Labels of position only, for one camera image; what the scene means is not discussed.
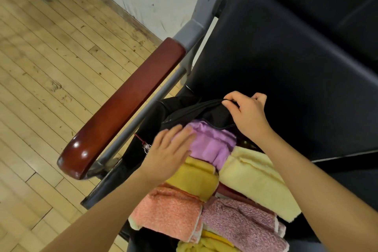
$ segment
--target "baseboard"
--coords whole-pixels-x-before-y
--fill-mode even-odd
[[[161,44],[161,40],[156,37],[150,30],[145,28],[140,22],[138,22],[133,16],[128,14],[121,6],[116,4],[113,0],[101,0],[107,6],[109,6],[114,12],[120,15],[123,19],[125,19],[128,23],[132,24],[138,31],[140,31],[144,36],[146,36],[153,44],[159,46]]]

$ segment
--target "chair backrest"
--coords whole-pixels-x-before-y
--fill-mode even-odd
[[[186,85],[267,94],[269,123],[311,160],[378,149],[376,4],[228,0]]]

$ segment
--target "wooden armrest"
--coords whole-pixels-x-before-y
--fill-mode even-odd
[[[181,44],[165,39],[68,143],[59,156],[59,168],[75,179],[82,179],[185,53]]]

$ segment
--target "left hand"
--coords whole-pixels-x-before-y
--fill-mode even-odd
[[[139,171],[154,184],[163,183],[190,155],[189,147],[195,138],[196,134],[190,126],[183,129],[182,125],[177,125],[159,132]]]

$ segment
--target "purple towel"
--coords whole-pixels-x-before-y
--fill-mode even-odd
[[[244,252],[287,252],[286,227],[276,215],[233,199],[211,198],[202,221]]]
[[[191,157],[207,161],[221,170],[236,145],[236,136],[226,130],[214,129],[205,121],[194,120],[187,126],[193,127],[197,134],[190,147]]]

